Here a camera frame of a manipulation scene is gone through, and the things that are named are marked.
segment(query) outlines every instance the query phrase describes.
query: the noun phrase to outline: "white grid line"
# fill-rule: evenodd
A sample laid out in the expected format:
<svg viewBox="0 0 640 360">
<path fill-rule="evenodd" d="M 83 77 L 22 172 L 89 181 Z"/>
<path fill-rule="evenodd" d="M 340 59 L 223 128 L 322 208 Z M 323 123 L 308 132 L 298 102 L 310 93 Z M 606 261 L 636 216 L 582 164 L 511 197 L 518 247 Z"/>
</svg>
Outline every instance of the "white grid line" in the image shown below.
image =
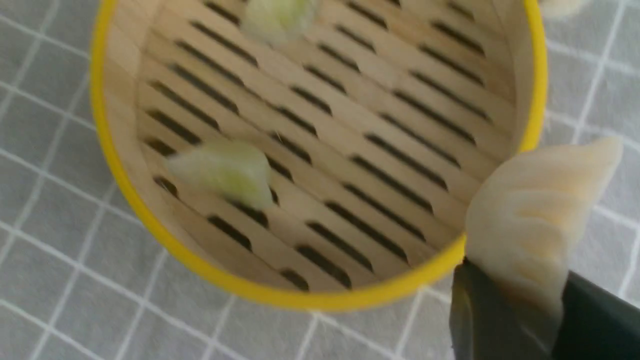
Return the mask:
<svg viewBox="0 0 640 360">
<path fill-rule="evenodd" d="M 68 117 L 70 120 L 73 120 L 74 122 L 77 122 L 78 124 L 95 131 L 95 125 L 85 121 L 85 120 L 91 120 L 91 119 L 83 119 L 72 113 L 75 110 L 75 108 L 71 108 L 70 111 L 65 111 L 51 104 L 50 102 L 42 100 L 39 97 L 35 97 L 29 94 L 28 92 L 24 92 L 11 84 L 3 83 L 2 81 L 0 81 L 0 86 L 5 88 L 7 91 L 9 91 L 9 93 L 14 93 L 15 95 L 20 95 L 22 97 L 25 97 L 26 99 L 35 102 L 36 104 L 42 106 L 47 110 L 50 110 L 58 115 L 62 115 L 63 117 Z"/>
<path fill-rule="evenodd" d="M 596 54 L 590 53 L 585 50 L 576 49 L 574 47 L 564 45 L 554 40 L 546 39 L 545 43 L 547 45 L 547 49 L 555 53 L 568 55 L 572 58 L 585 60 L 591 63 L 597 63 L 600 60 L 600 57 Z"/>
<path fill-rule="evenodd" d="M 44 36 L 45 31 L 49 29 L 49 26 L 51 26 L 51 24 L 53 23 L 53 20 L 58 15 L 59 9 L 60 9 L 60 0 L 54 0 L 51 3 L 51 6 L 49 7 L 49 9 L 47 9 L 47 12 L 45 13 L 44 18 L 42 19 L 42 23 L 40 24 L 38 31 L 34 35 L 35 37 L 34 37 L 33 43 L 29 46 L 29 49 L 27 50 L 27 53 L 24 56 L 20 69 L 18 69 L 18 71 L 13 77 L 13 81 L 10 85 L 11 88 L 17 88 L 24 80 L 24 77 L 29 71 L 29 68 L 33 63 L 33 60 L 36 58 L 36 54 L 38 54 L 40 50 L 40 46 L 42 45 L 42 37 Z M 9 108 L 9 104 L 11 104 L 11 101 L 13 100 L 14 96 L 15 96 L 15 91 L 9 91 L 9 93 L 3 99 L 3 101 L 0 102 L 0 122 L 2 122 L 4 118 L 4 114 Z"/>
<path fill-rule="evenodd" d="M 107 191 L 105 198 L 110 196 L 111 192 L 115 190 L 116 190 L 116 184 L 111 183 L 111 186 L 109 187 L 109 191 Z M 105 212 L 106 212 L 106 209 L 104 206 L 101 206 L 98 208 L 95 218 L 93 219 L 91 225 L 89 226 L 89 231 L 84 237 L 84 243 L 83 243 L 82 249 L 80 250 L 80 256 L 78 257 L 77 263 L 74 265 L 74 272 L 73 274 L 71 274 L 71 277 L 67 281 L 67 285 L 65 286 L 65 289 L 62 292 L 62 296 L 58 300 L 58 303 L 56 304 L 56 307 L 53 311 L 53 314 L 49 319 L 49 323 L 47 324 L 47 329 L 40 337 L 40 341 L 38 342 L 38 345 L 33 349 L 31 353 L 31 357 L 29 358 L 30 360 L 37 360 L 38 357 L 40 357 L 40 353 L 42 352 L 42 349 L 44 348 L 44 345 L 47 342 L 47 339 L 49 339 L 49 336 L 51 335 L 51 329 L 53 329 L 56 326 L 56 322 L 60 318 L 60 315 L 62 315 L 62 311 L 67 305 L 67 300 L 71 295 L 71 291 L 73 290 L 73 287 L 76 284 L 78 277 L 80 276 L 80 264 L 84 263 L 84 260 L 86 259 L 89 253 L 89 250 L 91 249 L 91 245 L 93 243 L 95 235 L 98 232 L 98 228 L 102 223 L 102 218 Z"/>
<path fill-rule="evenodd" d="M 236 300 L 237 300 L 236 296 L 231 295 L 227 300 L 227 303 L 225 304 L 225 306 L 222 308 L 222 311 L 220 311 L 220 318 L 218 319 L 216 328 L 213 330 L 213 335 L 211 336 L 211 339 L 209 340 L 207 347 L 205 348 L 204 353 L 202 354 L 201 360 L 209 360 L 214 349 L 219 345 L 218 338 L 220 337 L 220 333 L 222 333 L 222 329 L 224 329 L 227 323 L 227 318 L 229 317 L 231 308 L 236 303 Z"/>
<path fill-rule="evenodd" d="M 234 349 L 232 349 L 232 348 L 230 348 L 230 347 L 228 347 L 228 346 L 226 346 L 224 344 L 218 343 L 216 345 L 216 348 L 218 350 L 220 350 L 220 352 L 222 352 L 226 356 L 229 356 L 230 358 L 232 358 L 233 360 L 249 360 L 246 357 L 238 354 Z"/>
<path fill-rule="evenodd" d="M 162 267 L 164 266 L 164 263 L 165 263 L 166 258 L 168 257 L 168 255 L 169 255 L 169 253 L 167 253 L 167 251 L 165 249 L 162 249 L 162 251 L 158 255 L 158 257 L 156 259 L 156 264 L 154 265 L 154 269 L 151 272 L 151 276 L 149 277 L 149 280 L 148 280 L 148 283 L 147 283 L 147 288 L 145 289 L 145 292 L 143 294 L 142 303 L 138 306 L 138 310 L 137 310 L 136 314 L 133 317 L 133 321 L 131 322 L 131 325 L 129 326 L 129 329 L 127 330 L 127 334 L 125 335 L 125 338 L 124 338 L 122 344 L 120 344 L 120 348 L 118 349 L 118 352 L 116 353 L 115 360 L 122 360 L 122 358 L 126 354 L 127 349 L 129 348 L 129 343 L 133 339 L 133 335 L 136 332 L 136 329 L 138 328 L 138 325 L 140 324 L 140 320 L 142 319 L 142 315 L 144 314 L 144 312 L 145 312 L 145 310 L 147 308 L 147 304 L 149 303 L 149 298 L 151 297 L 151 293 L 153 292 L 153 289 L 154 289 L 154 287 L 156 285 L 156 281 L 157 281 L 158 275 L 160 274 L 160 271 L 161 271 Z"/>
<path fill-rule="evenodd" d="M 307 354 L 309 347 L 311 346 L 311 339 L 314 337 L 314 334 L 316 333 L 318 321 L 319 319 L 318 319 L 317 313 L 312 313 L 311 321 L 309 322 L 309 327 L 307 328 L 307 332 L 305 333 L 305 336 L 302 338 L 302 342 L 300 343 L 300 348 L 298 348 L 298 353 L 296 354 L 295 360 L 304 360 L 305 355 Z"/>
<path fill-rule="evenodd" d="M 128 221 L 134 223 L 134 224 L 138 224 L 138 225 L 142 225 L 142 221 L 140 221 L 140 219 L 138 219 L 137 217 L 135 217 L 134 215 L 131 215 L 129 213 L 127 213 L 124 210 L 118 209 L 116 208 L 114 205 L 108 204 L 107 202 L 105 202 L 104 200 L 100 200 L 96 197 L 94 197 L 93 195 L 90 195 L 86 192 L 84 192 L 83 190 L 80 190 L 78 187 L 60 179 L 57 176 L 54 176 L 46 171 L 43 171 L 41 168 L 38 168 L 37 166 L 28 163 L 27 161 L 25 161 L 24 159 L 4 150 L 4 149 L 0 149 L 0 156 L 4 156 L 5 158 L 8 158 L 9 160 L 12 160 L 26 168 L 28 168 L 29 170 L 33 171 L 36 173 L 36 175 L 38 176 L 42 176 L 44 178 L 46 178 L 46 180 L 49 180 L 53 183 L 56 183 L 57 185 L 60 185 L 61 187 L 63 187 L 66 190 L 69 190 L 70 192 L 82 197 L 83 199 L 90 201 L 96 205 L 99 206 L 104 206 L 105 208 L 107 208 L 109 211 L 112 211 L 118 215 L 120 215 L 121 217 L 127 219 Z"/>
<path fill-rule="evenodd" d="M 25 310 L 22 310 L 21 308 L 11 304 L 10 302 L 7 302 L 5 300 L 0 300 L 0 306 L 4 306 L 7 309 L 9 309 L 10 311 L 13 311 L 14 313 L 18 314 L 19 316 L 29 320 L 30 322 L 33 322 L 34 324 L 36 324 L 37 326 L 42 328 L 43 331 L 46 331 L 47 329 L 49 329 L 45 322 L 43 322 L 42 320 L 36 318 L 35 316 L 27 313 Z M 67 335 L 63 334 L 62 332 L 60 332 L 60 331 L 58 331 L 56 329 L 49 329 L 49 331 L 51 331 L 51 334 L 55 335 L 56 337 L 58 337 L 60 340 L 64 341 L 65 343 L 71 345 L 76 350 L 80 351 L 82 354 L 88 356 L 89 358 L 91 358 L 93 360 L 103 360 L 101 357 L 99 357 L 98 355 L 94 354 L 91 350 L 89 350 L 86 347 L 82 346 L 82 344 L 78 343 L 76 340 L 73 340 L 72 338 L 68 337 Z"/>
<path fill-rule="evenodd" d="M 596 205 L 593 207 L 593 211 L 595 213 L 598 213 L 606 218 L 608 218 L 609 220 L 612 220 L 614 222 L 617 222 L 619 224 L 622 224 L 626 227 L 629 227 L 631 229 L 635 229 L 637 227 L 640 226 L 640 223 L 637 220 L 634 220 L 632 218 L 626 217 L 624 215 L 618 214 L 617 212 L 607 209 L 604 206 L 601 205 Z"/>
<path fill-rule="evenodd" d="M 44 40 L 46 42 L 50 42 L 54 45 L 57 45 L 61 48 L 63 48 L 64 50 L 68 50 L 76 55 L 80 55 L 83 58 L 86 58 L 87 60 L 90 58 L 89 54 L 86 51 L 77 49 L 71 45 L 65 44 L 64 42 L 57 40 L 55 38 L 49 37 L 47 36 L 44 31 L 42 33 L 38 32 L 38 31 L 34 31 L 32 29 L 27 28 L 25 25 L 20 24 L 19 22 L 15 22 L 14 20 L 9 19 L 8 17 L 4 16 L 2 13 L 0 13 L 0 20 L 3 20 L 7 23 L 9 23 L 11 26 L 13 26 L 14 28 L 17 28 L 29 35 L 34 36 L 35 38 L 39 38 L 41 40 Z"/>
<path fill-rule="evenodd" d="M 86 82 L 87 80 L 88 78 L 87 76 L 85 76 L 83 79 L 83 82 Z M 80 88 L 82 88 L 82 86 L 83 84 L 81 83 L 79 89 L 76 91 L 76 93 L 72 97 L 70 106 L 75 105 L 75 103 L 77 102 L 80 94 Z M 60 143 L 60 139 L 62 138 L 62 135 L 64 133 L 66 126 L 67 126 L 67 121 L 65 119 L 63 119 L 60 122 L 60 124 L 58 124 L 56 131 L 54 133 L 53 139 L 51 140 L 51 144 L 49 144 L 49 148 L 47 149 L 47 152 L 46 152 L 47 155 L 45 156 L 41 167 L 40 168 L 36 167 L 38 169 L 38 177 L 35 181 L 35 184 L 33 185 L 31 194 L 29 194 L 29 198 L 27 199 L 25 205 L 22 207 L 22 211 L 20 212 L 20 215 L 17 217 L 17 219 L 13 224 L 13 229 L 10 231 L 9 238 L 7 239 L 6 245 L 4 246 L 2 251 L 0 251 L 0 266 L 2 266 L 2 263 L 8 256 L 9 251 L 11 250 L 11 247 L 15 242 L 15 237 L 16 237 L 15 231 L 17 229 L 20 229 L 24 224 L 24 222 L 29 218 L 31 211 L 35 207 L 35 204 L 37 203 L 38 198 L 40 197 L 40 193 L 42 192 L 42 188 L 44 187 L 44 183 L 45 183 L 45 177 L 42 174 L 46 174 L 49 166 L 51 166 L 51 163 L 53 162 L 53 159 L 58 150 L 58 144 Z"/>
<path fill-rule="evenodd" d="M 318 317 L 318 320 L 320 320 L 321 322 L 325 323 L 326 325 L 330 325 L 332 327 L 337 328 L 343 334 L 345 334 L 347 337 L 353 338 L 353 339 L 363 343 L 364 345 L 367 345 L 369 348 L 379 352 L 380 354 L 386 356 L 390 360 L 396 358 L 396 355 L 392 351 L 387 349 L 386 347 L 376 343 L 373 340 L 370 340 L 370 339 L 366 338 L 363 334 L 360 334 L 359 332 L 357 332 L 357 331 L 355 331 L 355 330 L 353 330 L 353 329 L 351 329 L 351 328 L 349 328 L 349 327 L 347 327 L 345 325 L 342 325 L 341 323 L 336 321 L 334 318 L 326 316 L 325 314 L 322 314 L 322 313 L 316 313 L 316 316 Z"/>
<path fill-rule="evenodd" d="M 638 226 L 638 228 L 636 229 L 636 240 L 634 241 L 634 246 L 631 248 L 629 268 L 627 269 L 625 277 L 622 279 L 620 290 L 618 291 L 618 296 L 623 299 L 627 297 L 629 285 L 631 284 L 631 280 L 633 280 L 634 275 L 636 274 L 638 256 L 640 256 L 640 226 Z"/>
<path fill-rule="evenodd" d="M 578 139 L 580 138 L 580 134 L 582 134 L 582 127 L 587 121 L 587 116 L 591 111 L 593 100 L 595 98 L 596 93 L 598 92 L 598 87 L 600 86 L 600 80 L 604 75 L 606 63 L 607 63 L 607 60 L 609 59 L 609 53 L 611 52 L 613 43 L 616 40 L 616 35 L 618 34 L 618 28 L 620 27 L 620 23 L 622 22 L 622 17 L 627 8 L 627 3 L 628 3 L 628 0 L 620 0 L 620 3 L 618 3 L 618 8 L 616 9 L 616 14 L 613 18 L 613 24 L 611 26 L 611 29 L 609 30 L 609 35 L 607 36 L 607 42 L 605 43 L 604 51 L 602 52 L 602 57 L 598 61 L 596 72 L 593 75 L 593 80 L 591 81 L 591 85 L 589 86 L 589 91 L 587 92 L 587 97 L 584 102 L 584 107 L 582 108 L 582 112 L 580 113 L 580 117 L 578 118 L 578 124 L 576 126 L 575 133 L 573 134 L 572 143 L 577 143 Z"/>
<path fill-rule="evenodd" d="M 413 298 L 413 302 L 411 303 L 411 307 L 409 308 L 409 313 L 407 314 L 406 321 L 404 323 L 404 328 L 400 333 L 400 339 L 396 344 L 396 348 L 394 349 L 395 360 L 398 360 L 402 357 L 402 353 L 406 346 L 407 341 L 409 341 L 409 337 L 411 336 L 411 329 L 413 328 L 413 323 L 417 317 L 418 311 L 420 310 L 420 305 L 422 305 L 422 298 L 424 297 L 424 292 L 419 291 L 418 294 Z"/>
</svg>

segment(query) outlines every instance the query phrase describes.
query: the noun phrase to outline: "slot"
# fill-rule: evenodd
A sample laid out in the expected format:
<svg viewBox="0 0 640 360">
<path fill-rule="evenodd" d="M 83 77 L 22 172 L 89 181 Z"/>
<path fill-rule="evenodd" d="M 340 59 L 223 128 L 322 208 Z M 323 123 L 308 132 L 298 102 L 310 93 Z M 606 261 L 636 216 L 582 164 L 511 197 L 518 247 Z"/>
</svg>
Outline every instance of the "slot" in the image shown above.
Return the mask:
<svg viewBox="0 0 640 360">
<path fill-rule="evenodd" d="M 164 127 L 173 131 L 176 135 L 183 138 L 186 142 L 190 143 L 191 145 L 198 145 L 199 143 L 202 142 L 202 140 L 196 134 L 192 133 L 189 129 L 180 125 L 178 122 L 173 120 L 170 116 L 168 116 L 167 114 L 159 110 L 149 110 L 147 111 L 147 115 L 152 117 L 155 121 L 158 121 Z"/>
<path fill-rule="evenodd" d="M 228 70 L 224 66 L 222 66 L 219 63 L 217 63 L 214 60 L 212 60 L 207 55 L 201 53 L 195 47 L 193 47 L 193 46 L 191 46 L 191 45 L 189 45 L 189 44 L 187 44 L 187 43 L 185 43 L 183 41 L 177 42 L 176 45 L 178 47 L 184 49 L 189 54 L 193 55 L 198 60 L 200 60 L 203 63 L 207 64 L 207 66 L 209 66 L 211 69 L 215 70 L 216 72 L 219 72 L 220 74 L 223 74 L 225 76 L 225 78 L 233 81 L 238 86 L 241 86 L 241 87 L 244 88 L 244 83 L 243 83 L 242 79 L 240 79 L 238 76 L 236 76 L 233 72 L 231 72 L 230 70 Z"/>
<path fill-rule="evenodd" d="M 285 279 L 289 280 L 291 284 L 293 284 L 295 287 L 297 287 L 301 291 L 305 291 L 305 292 L 309 291 L 309 284 L 307 283 L 305 278 L 302 277 L 297 272 L 291 269 L 285 269 L 280 272 L 280 275 L 282 275 L 282 277 L 284 277 Z"/>
<path fill-rule="evenodd" d="M 340 217 L 342 217 L 344 220 L 347 220 L 348 222 L 353 224 L 361 232 L 368 235 L 375 242 L 382 245 L 382 247 L 389 250 L 389 252 L 393 253 L 393 255 L 396 255 L 397 257 L 401 258 L 404 262 L 408 263 L 406 254 L 404 253 L 404 250 L 401 247 L 399 247 L 394 242 L 389 240 L 389 238 L 387 238 L 386 236 L 382 235 L 380 232 L 375 230 L 369 224 L 362 221 L 362 219 L 358 218 L 357 216 L 352 214 L 349 210 L 343 208 L 340 204 L 336 202 L 327 202 L 325 203 L 325 205 L 327 208 L 330 208 L 331 210 L 333 210 L 334 213 L 340 215 Z"/>
<path fill-rule="evenodd" d="M 428 147 L 433 152 L 437 153 L 439 156 L 441 156 L 442 158 L 444 158 L 445 160 L 447 160 L 451 164 L 455 165 L 457 168 L 460 168 L 460 164 L 458 163 L 458 160 L 456 160 L 456 158 L 454 158 L 453 156 L 447 154 L 444 150 L 439 148 L 437 145 L 429 142 L 428 140 L 426 140 L 422 136 L 414 133 L 411 129 L 409 129 L 408 127 L 406 127 L 403 124 L 401 124 L 393 116 L 391 116 L 389 114 L 381 113 L 380 117 L 385 119 L 389 124 L 392 124 L 393 126 L 396 126 L 398 129 L 402 130 L 405 134 L 407 134 L 410 137 L 416 139 L 422 145 L 424 145 L 425 147 Z"/>
<path fill-rule="evenodd" d="M 430 86 L 430 87 L 438 90 L 439 92 L 441 92 L 442 94 L 444 94 L 445 96 L 450 98 L 451 100 L 453 100 L 456 103 L 460 104 L 465 109 L 467 109 L 467 110 L 471 111 L 472 113 L 478 115 L 479 117 L 489 121 L 489 116 L 487 116 L 487 114 L 482 109 L 478 108 L 477 106 L 475 106 L 473 104 L 470 104 L 466 100 L 464 100 L 461 97 L 457 96 L 456 94 L 452 93 L 446 87 L 444 87 L 444 86 L 436 83 L 435 81 L 427 78 L 425 75 L 422 75 L 420 72 L 411 71 L 411 75 L 413 75 L 416 79 L 418 79 L 421 82 L 423 82 L 425 85 Z"/>
<path fill-rule="evenodd" d="M 218 101 L 222 106 L 226 107 L 228 110 L 233 111 L 236 115 L 240 115 L 240 111 L 238 110 L 238 106 L 235 102 L 231 101 L 228 97 L 219 93 L 216 89 L 209 86 L 204 81 L 200 80 L 197 76 L 190 73 L 189 70 L 181 67 L 180 65 L 174 65 L 173 71 L 178 74 L 180 77 L 189 81 L 193 86 L 200 89 L 202 92 L 207 94 L 210 98 Z"/>
<path fill-rule="evenodd" d="M 278 199 L 278 193 L 276 193 L 276 191 L 274 191 L 272 188 L 269 188 L 269 190 L 271 190 L 271 198 L 273 199 L 273 203 L 276 205 L 280 205 L 280 199 Z"/>
<path fill-rule="evenodd" d="M 422 51 L 423 53 L 429 55 L 430 57 L 438 60 L 439 62 L 443 63 L 444 65 L 452 68 L 453 70 L 459 72 L 461 75 L 465 76 L 467 79 L 475 82 L 476 84 L 484 87 L 484 81 L 478 76 L 475 75 L 473 72 L 465 69 L 464 67 L 462 67 L 461 65 L 458 65 L 457 63 L 455 63 L 454 61 L 452 61 L 451 59 L 449 59 L 448 57 L 444 56 L 443 54 L 439 53 L 437 50 L 422 44 L 420 46 L 418 46 L 418 49 L 420 49 L 420 51 Z"/>
<path fill-rule="evenodd" d="M 404 227 L 407 231 L 409 231 L 410 233 L 414 234 L 419 240 L 426 241 L 424 239 L 424 235 L 422 235 L 422 231 L 420 231 L 417 227 L 415 227 L 415 226 L 409 224 L 408 222 L 404 221 L 404 219 L 402 219 L 401 217 L 396 215 L 393 211 L 389 210 L 384 205 L 382 205 L 379 202 L 375 201 L 373 198 L 368 196 L 366 193 L 364 193 L 359 188 L 357 188 L 357 187 L 355 187 L 355 186 L 353 186 L 351 184 L 345 184 L 344 188 L 346 190 L 348 190 L 350 193 L 352 193 L 353 195 L 356 195 L 358 198 L 360 198 L 360 200 L 362 200 L 362 201 L 366 202 L 367 204 L 371 205 L 372 207 L 376 208 L 376 210 L 378 210 L 380 213 L 382 213 L 383 215 L 385 215 L 389 219 L 393 220 L 398 225 Z"/>
<path fill-rule="evenodd" d="M 178 188 L 169 180 L 163 178 L 162 176 L 155 176 L 154 182 L 160 186 L 164 191 L 170 193 L 178 199 Z"/>
<path fill-rule="evenodd" d="M 277 112 L 281 113 L 282 115 L 284 115 L 285 117 L 287 117 L 287 119 L 291 120 L 291 122 L 293 122 L 294 124 L 302 127 L 304 130 L 306 130 L 307 132 L 313 134 L 315 137 L 318 136 L 317 132 L 316 132 L 316 128 L 309 124 L 308 122 L 302 120 L 302 118 L 300 118 L 299 116 L 297 116 L 296 114 L 294 114 L 293 112 L 291 112 L 289 109 L 284 108 L 283 106 L 279 106 L 279 107 L 272 107 L 274 110 L 276 110 Z"/>
<path fill-rule="evenodd" d="M 324 52 L 325 54 L 331 56 L 332 58 L 338 60 L 339 62 L 341 62 L 346 67 L 348 67 L 350 69 L 353 69 L 353 70 L 357 71 L 358 73 L 360 73 L 360 68 L 358 67 L 358 64 L 354 60 L 350 59 L 347 56 L 344 56 L 344 55 L 338 53 L 336 50 L 332 49 L 329 45 L 319 44 L 318 45 L 318 49 L 322 50 L 322 52 Z"/>
<path fill-rule="evenodd" d="M 362 255 L 359 251 L 354 249 L 349 243 L 338 237 L 336 234 L 327 229 L 323 224 L 319 222 L 309 222 L 307 223 L 313 231 L 315 231 L 318 235 L 322 236 L 328 242 L 334 244 L 338 249 L 343 251 L 345 254 L 353 258 L 355 261 L 360 263 L 362 266 L 366 267 L 370 271 L 373 271 L 373 265 L 369 259 L 367 259 L 364 255 Z"/>
<path fill-rule="evenodd" d="M 443 117 L 439 113 L 431 110 L 431 108 L 428 108 L 425 104 L 422 104 L 418 100 L 415 100 L 411 95 L 408 95 L 398 90 L 394 91 L 394 95 L 397 98 L 406 102 L 407 104 L 413 106 L 416 110 L 419 110 L 429 118 L 437 121 L 440 125 L 443 125 L 447 129 L 453 131 L 454 133 L 456 133 L 458 136 L 462 137 L 466 141 L 474 145 L 476 144 L 476 140 L 473 138 L 473 136 L 471 136 L 470 133 L 468 133 L 466 130 L 462 129 L 461 127 L 457 126 L 456 124 L 453 124 L 452 122 L 447 120 L 445 117 Z"/>
<path fill-rule="evenodd" d="M 231 236 L 233 240 L 238 242 L 238 244 L 242 245 L 245 249 L 251 251 L 251 240 L 243 235 L 240 231 L 238 231 L 233 225 L 224 221 L 222 218 L 217 216 L 208 217 L 207 221 L 213 226 L 217 227 L 225 234 Z"/>
<path fill-rule="evenodd" d="M 413 191 L 411 191 L 401 183 L 398 183 L 398 181 L 396 181 L 393 177 L 389 176 L 386 172 L 378 169 L 372 163 L 369 163 L 367 160 L 359 156 L 352 157 L 351 161 L 353 161 L 354 163 L 362 167 L 364 170 L 370 172 L 372 175 L 376 176 L 378 179 L 382 180 L 387 185 L 391 186 L 397 192 L 404 195 L 407 199 L 411 200 L 412 202 L 419 205 L 421 208 L 433 214 L 433 206 L 431 206 L 431 204 L 427 200 L 423 199 L 420 195 L 417 195 L 416 193 L 414 193 Z"/>
<path fill-rule="evenodd" d="M 306 152 L 304 149 L 302 149 L 300 146 L 298 146 L 298 144 L 292 142 L 291 140 L 289 140 L 288 138 L 278 134 L 278 133 L 271 133 L 271 138 L 280 142 L 282 145 L 284 145 L 289 151 L 293 152 L 297 157 L 301 158 L 302 160 L 306 161 L 308 164 L 311 164 L 311 156 L 309 156 L 309 153 Z"/>
<path fill-rule="evenodd" d="M 471 11 L 463 8 L 462 6 L 454 3 L 453 1 L 448 1 L 447 2 L 447 7 L 449 7 L 452 10 L 454 10 L 458 14 L 468 18 L 471 21 L 475 21 L 476 20 L 476 16 Z"/>
<path fill-rule="evenodd" d="M 153 85 L 153 87 L 156 90 L 158 90 L 158 92 L 160 92 L 165 97 L 167 97 L 169 100 L 175 102 L 177 105 L 179 105 L 186 111 L 190 112 L 193 116 L 202 120 L 205 124 L 213 127 L 216 130 L 220 130 L 220 126 L 218 125 L 218 122 L 216 121 L 216 119 L 210 117 L 208 114 L 204 113 L 204 111 L 193 106 L 190 102 L 183 99 L 180 95 L 176 94 L 173 90 L 169 89 L 167 86 L 164 86 L 163 84 L 160 84 L 160 83 L 156 83 Z"/>
<path fill-rule="evenodd" d="M 235 16 L 234 14 L 228 12 L 226 9 L 221 8 L 216 3 L 211 2 L 211 1 L 206 1 L 205 5 L 209 9 L 211 9 L 214 12 L 218 13 L 218 15 L 220 15 L 220 16 L 224 17 L 225 19 L 229 20 L 230 22 L 233 22 L 236 25 L 240 25 L 240 19 L 238 19 L 237 16 Z"/>
<path fill-rule="evenodd" d="M 397 7 L 401 8 L 402 4 L 400 3 L 400 0 L 387 0 L 388 2 L 396 5 Z"/>
<path fill-rule="evenodd" d="M 262 225 L 262 227 L 269 228 L 269 219 L 267 218 L 267 215 L 264 214 L 264 212 L 242 205 L 237 201 L 228 200 L 228 202 L 231 205 L 235 206 L 236 209 L 242 211 L 246 216 L 254 219 L 254 221 Z"/>
<path fill-rule="evenodd" d="M 253 57 L 250 53 L 246 52 L 244 49 L 242 49 L 238 45 L 235 45 L 231 41 L 229 41 L 226 38 L 222 37 L 217 32 L 207 28 L 206 26 L 204 26 L 203 24 L 201 24 L 199 22 L 192 22 L 191 25 L 194 28 L 196 28 L 197 30 L 199 30 L 201 33 L 203 33 L 203 34 L 207 35 L 208 37 L 212 38 L 213 40 L 217 41 L 220 45 L 222 45 L 222 46 L 226 47 L 227 49 L 231 50 L 236 55 L 244 58 L 246 61 L 251 63 L 253 66 L 258 67 L 258 61 L 255 59 L 255 57 Z"/>
<path fill-rule="evenodd" d="M 376 13 L 372 13 L 369 9 L 363 8 L 362 6 L 360 6 L 357 3 L 354 3 L 352 1 L 350 1 L 347 6 L 356 11 L 357 13 L 359 13 L 360 15 L 366 17 L 367 19 L 373 21 L 373 23 L 375 23 L 376 25 L 378 25 L 381 28 L 384 28 L 385 30 L 389 30 L 388 26 L 387 26 L 387 22 L 385 21 L 385 19 L 376 14 Z"/>
<path fill-rule="evenodd" d="M 476 53 L 482 56 L 485 56 L 484 49 L 480 44 L 478 44 L 475 40 L 470 39 L 466 35 L 460 33 L 458 30 L 455 30 L 454 28 L 440 21 L 433 22 L 431 23 L 431 25 L 434 28 L 440 30 L 440 32 L 442 32 L 443 34 L 448 35 L 449 37 L 451 37 L 453 40 L 457 41 L 461 45 L 468 47 L 469 49 L 475 51 Z"/>
<path fill-rule="evenodd" d="M 351 30 L 345 28 L 344 26 L 336 25 L 335 29 L 338 32 L 342 33 L 342 34 L 345 34 L 347 37 L 349 37 L 353 41 L 357 42 L 358 44 L 366 47 L 368 50 L 371 50 L 371 52 L 373 52 L 373 53 L 376 52 L 376 49 L 373 47 L 373 44 L 370 41 L 365 40 L 360 35 L 357 35 L 356 33 L 354 33 Z"/>
<path fill-rule="evenodd" d="M 443 188 L 446 191 L 449 191 L 447 183 L 444 181 L 444 179 L 442 179 L 442 177 L 440 177 L 440 175 L 422 166 L 422 164 L 415 161 L 411 156 L 403 153 L 398 148 L 384 141 L 384 139 L 378 137 L 377 135 L 367 135 L 367 139 L 376 144 L 378 147 L 381 147 L 382 149 L 387 151 L 389 154 L 393 155 L 393 157 L 395 157 L 396 159 L 402 161 L 405 165 L 408 165 L 410 168 L 428 177 L 429 180 L 436 183 L 439 187 Z"/>
<path fill-rule="evenodd" d="M 291 176 L 291 172 L 289 171 L 289 169 L 286 166 L 284 166 L 281 163 L 277 162 L 276 160 L 270 158 L 269 156 L 267 156 L 267 160 L 269 161 L 269 166 L 273 170 L 277 171 L 280 175 L 286 177 L 291 182 L 293 182 L 293 176 Z"/>
<path fill-rule="evenodd" d="M 341 283 L 345 288 L 351 289 L 351 279 L 349 278 L 349 275 L 339 266 L 316 251 L 314 248 L 303 245 L 296 247 L 296 250 L 298 251 L 298 253 L 300 253 L 300 255 L 304 256 L 307 260 L 311 261 L 319 268 L 324 270 L 324 272 L 329 274 L 329 276 L 338 280 L 338 282 Z"/>
<path fill-rule="evenodd" d="M 316 108 L 319 108 L 320 110 L 324 111 L 329 115 L 333 115 L 331 111 L 331 107 L 329 107 L 329 105 L 327 105 L 326 102 L 316 97 L 314 94 L 311 94 L 310 92 L 306 91 L 303 88 L 300 88 L 299 86 L 292 86 L 291 90 L 296 94 L 302 96 L 306 101 L 313 104 Z"/>
<path fill-rule="evenodd" d="M 346 90 L 344 89 L 344 86 L 342 86 L 342 84 L 339 81 L 337 81 L 336 79 L 333 79 L 331 76 L 320 71 L 317 67 L 313 65 L 305 65 L 305 69 L 309 71 L 311 74 L 315 75 L 318 79 L 333 86 L 336 90 L 342 92 L 343 94 L 347 93 Z"/>
<path fill-rule="evenodd" d="M 148 139 L 145 140 L 145 143 L 151 147 L 151 149 L 155 150 L 158 154 L 164 156 L 171 156 L 175 154 L 175 150 L 173 150 L 169 145 L 158 139 Z"/>
</svg>

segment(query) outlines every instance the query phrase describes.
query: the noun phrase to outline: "dumpling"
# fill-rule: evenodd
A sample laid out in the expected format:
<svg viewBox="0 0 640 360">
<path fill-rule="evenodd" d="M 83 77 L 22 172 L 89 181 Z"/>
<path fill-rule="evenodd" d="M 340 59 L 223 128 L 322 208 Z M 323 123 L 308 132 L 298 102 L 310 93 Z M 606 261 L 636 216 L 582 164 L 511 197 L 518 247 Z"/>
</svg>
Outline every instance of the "dumpling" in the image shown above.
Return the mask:
<svg viewBox="0 0 640 360">
<path fill-rule="evenodd" d="M 577 13 L 588 0 L 539 0 L 545 17 L 564 17 Z"/>
<path fill-rule="evenodd" d="M 254 209 L 272 205 L 266 155 L 244 142 L 216 139 L 167 159 L 174 176 Z"/>
<path fill-rule="evenodd" d="M 241 30 L 257 40 L 280 45 L 311 25 L 319 0 L 249 0 Z"/>
<path fill-rule="evenodd" d="M 562 321 L 569 253 L 622 148 L 620 139 L 603 138 L 519 154 L 484 182 L 469 206 L 467 258 L 508 298 L 549 316 L 552 324 L 530 329 L 542 342 Z"/>
</svg>

